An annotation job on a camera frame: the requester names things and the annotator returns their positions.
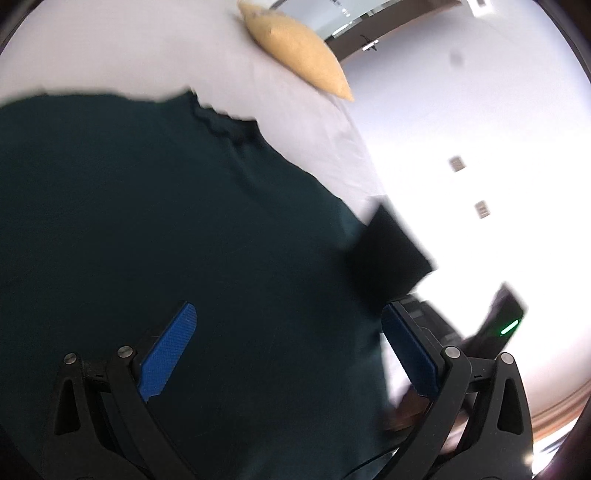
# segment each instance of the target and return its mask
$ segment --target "green led light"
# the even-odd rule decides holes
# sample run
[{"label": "green led light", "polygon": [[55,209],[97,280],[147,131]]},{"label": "green led light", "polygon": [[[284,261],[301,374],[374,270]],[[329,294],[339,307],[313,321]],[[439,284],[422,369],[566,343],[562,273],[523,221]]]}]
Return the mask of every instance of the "green led light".
[{"label": "green led light", "polygon": [[505,327],[501,330],[501,335],[506,334],[509,330],[514,329],[517,324],[519,323],[519,320],[514,321],[513,323],[511,323],[508,327]]}]

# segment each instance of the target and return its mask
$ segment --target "metal pivot screw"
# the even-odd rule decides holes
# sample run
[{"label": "metal pivot screw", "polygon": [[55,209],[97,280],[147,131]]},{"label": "metal pivot screw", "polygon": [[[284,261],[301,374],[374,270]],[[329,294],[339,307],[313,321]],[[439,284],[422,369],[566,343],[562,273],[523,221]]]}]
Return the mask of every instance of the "metal pivot screw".
[{"label": "metal pivot screw", "polygon": [[134,353],[134,349],[132,349],[129,345],[124,345],[119,350],[117,350],[117,356],[120,358],[127,358],[132,353]]},{"label": "metal pivot screw", "polygon": [[507,352],[503,352],[501,354],[501,360],[503,360],[508,365],[511,365],[515,361],[515,359],[513,358],[513,355],[511,355],[510,353],[507,353]]},{"label": "metal pivot screw", "polygon": [[64,363],[66,365],[71,365],[73,364],[76,360],[78,359],[78,357],[76,356],[75,353],[68,353],[65,357],[64,357]]},{"label": "metal pivot screw", "polygon": [[445,349],[445,354],[449,358],[458,358],[460,356],[460,351],[454,346],[449,346]]}]

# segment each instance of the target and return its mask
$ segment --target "yellow pillow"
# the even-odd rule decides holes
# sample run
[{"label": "yellow pillow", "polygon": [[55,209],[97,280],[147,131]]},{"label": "yellow pillow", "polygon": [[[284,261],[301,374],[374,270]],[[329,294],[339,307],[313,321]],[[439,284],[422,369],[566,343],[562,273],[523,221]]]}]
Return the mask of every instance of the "yellow pillow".
[{"label": "yellow pillow", "polygon": [[316,88],[353,101],[339,61],[302,23],[276,10],[238,2],[252,38],[271,56]]}]

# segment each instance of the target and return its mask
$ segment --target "bed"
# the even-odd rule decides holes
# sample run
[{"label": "bed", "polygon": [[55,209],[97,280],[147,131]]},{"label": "bed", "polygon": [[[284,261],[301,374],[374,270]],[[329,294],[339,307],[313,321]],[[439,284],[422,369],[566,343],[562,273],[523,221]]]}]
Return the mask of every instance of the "bed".
[{"label": "bed", "polygon": [[43,1],[0,56],[0,101],[42,91],[201,103],[256,118],[265,139],[362,220],[383,194],[342,101],[319,92],[249,37],[233,0]]}]

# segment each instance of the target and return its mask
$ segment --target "green fabric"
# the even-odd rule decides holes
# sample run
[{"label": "green fabric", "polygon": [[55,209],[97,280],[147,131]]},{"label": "green fabric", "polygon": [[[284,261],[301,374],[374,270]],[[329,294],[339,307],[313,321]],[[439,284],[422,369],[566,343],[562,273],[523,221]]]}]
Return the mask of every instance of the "green fabric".
[{"label": "green fabric", "polygon": [[0,109],[0,148],[0,423],[36,468],[64,354],[180,300],[197,330],[148,406],[202,478],[339,479],[384,448],[380,323],[342,255],[362,226],[256,122],[39,96]]}]

